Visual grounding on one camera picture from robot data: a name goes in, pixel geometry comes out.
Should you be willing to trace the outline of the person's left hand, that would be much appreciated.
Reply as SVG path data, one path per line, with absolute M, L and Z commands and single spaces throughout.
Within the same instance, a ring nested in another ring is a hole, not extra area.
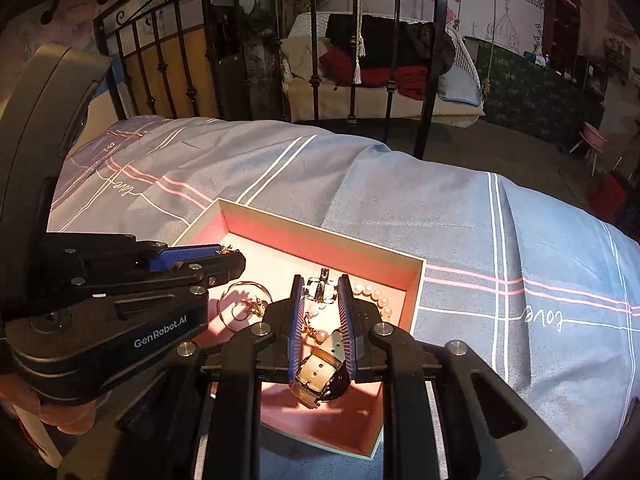
M 86 434 L 96 422 L 96 400 L 80 405 L 42 403 L 35 391 L 15 374 L 2 375 L 0 389 L 3 400 L 37 415 L 42 422 L 55 426 L 63 434 Z

